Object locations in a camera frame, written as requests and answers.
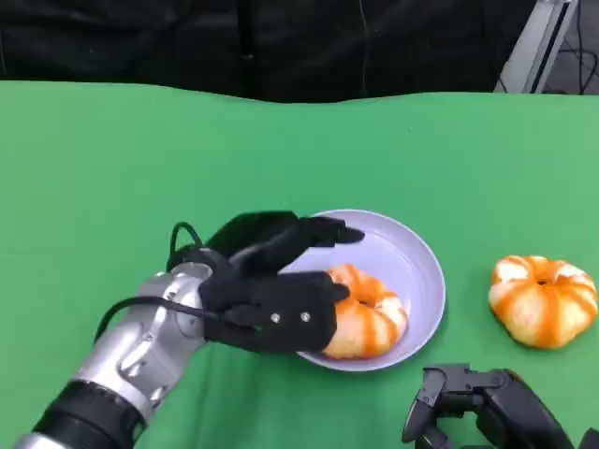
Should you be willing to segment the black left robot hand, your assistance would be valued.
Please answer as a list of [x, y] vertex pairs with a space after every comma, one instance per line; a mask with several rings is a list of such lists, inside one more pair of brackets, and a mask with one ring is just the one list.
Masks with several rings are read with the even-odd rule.
[[320, 352], [337, 330], [336, 305], [350, 291], [322, 270], [287, 272], [311, 248], [363, 240], [341, 219], [255, 211], [224, 224], [208, 241], [229, 263], [199, 289], [209, 341], [255, 353]]

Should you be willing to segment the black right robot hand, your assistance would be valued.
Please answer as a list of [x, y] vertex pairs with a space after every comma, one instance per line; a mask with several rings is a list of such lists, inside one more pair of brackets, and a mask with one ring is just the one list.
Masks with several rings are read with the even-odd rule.
[[473, 370], [468, 364], [423, 369], [423, 381], [402, 430], [416, 448], [454, 448], [440, 419], [476, 416], [485, 448], [572, 448], [540, 397], [511, 369]]

